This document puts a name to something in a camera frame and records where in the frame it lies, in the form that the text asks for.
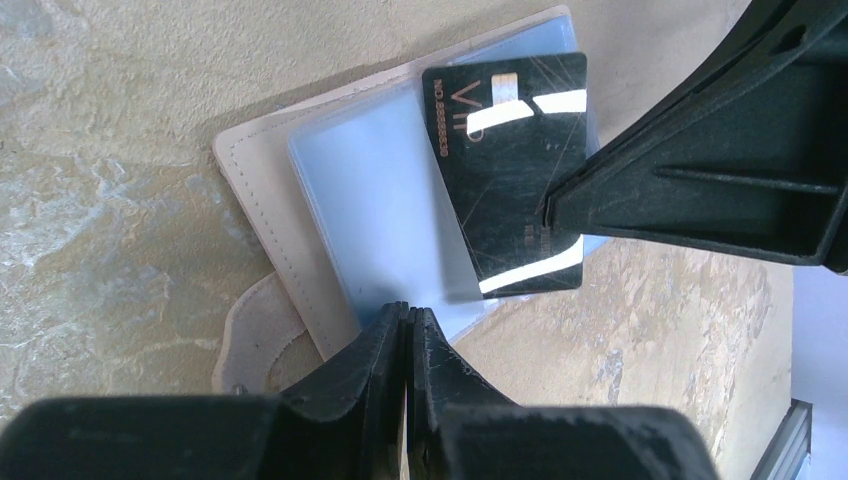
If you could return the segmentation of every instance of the stone texture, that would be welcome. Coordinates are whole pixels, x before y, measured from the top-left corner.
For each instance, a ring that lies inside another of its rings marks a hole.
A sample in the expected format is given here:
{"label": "stone texture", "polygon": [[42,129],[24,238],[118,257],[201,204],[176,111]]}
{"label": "stone texture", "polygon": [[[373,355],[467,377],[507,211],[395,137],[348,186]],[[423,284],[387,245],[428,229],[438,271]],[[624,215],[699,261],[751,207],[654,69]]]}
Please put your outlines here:
{"label": "stone texture", "polygon": [[[228,308],[271,272],[217,132],[555,3],[4,1],[0,424],[48,395],[210,388]],[[571,2],[602,139],[739,5]]]}
{"label": "stone texture", "polygon": [[580,290],[507,302],[457,350],[522,404],[674,408],[723,478],[749,478],[789,408],[792,269],[633,240],[585,267]]}

